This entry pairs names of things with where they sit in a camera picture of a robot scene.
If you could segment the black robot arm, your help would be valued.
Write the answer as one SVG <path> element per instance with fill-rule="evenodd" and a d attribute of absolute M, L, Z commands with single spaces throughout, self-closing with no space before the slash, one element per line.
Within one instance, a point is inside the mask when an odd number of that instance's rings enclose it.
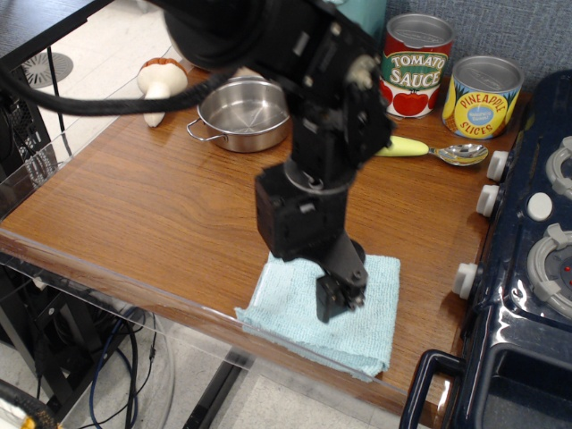
<path fill-rule="evenodd" d="M 361 307 L 365 252 L 345 230 L 349 189 L 393 129 L 371 36 L 323 1 L 163 1 L 166 27 L 196 66 L 245 66 L 284 91 L 292 146 L 256 178 L 257 228 L 282 260 L 320 266 L 316 314 Z"/>

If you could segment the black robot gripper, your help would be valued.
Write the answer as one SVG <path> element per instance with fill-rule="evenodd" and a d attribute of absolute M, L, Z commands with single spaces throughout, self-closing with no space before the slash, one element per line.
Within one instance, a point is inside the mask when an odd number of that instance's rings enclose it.
<path fill-rule="evenodd" d="M 266 168 L 256 177 L 257 228 L 271 253 L 285 261 L 311 260 L 329 274 L 316 280 L 316 314 L 322 323 L 365 302 L 368 274 L 345 230 L 355 177 L 349 172 L 325 183 L 294 163 Z"/>

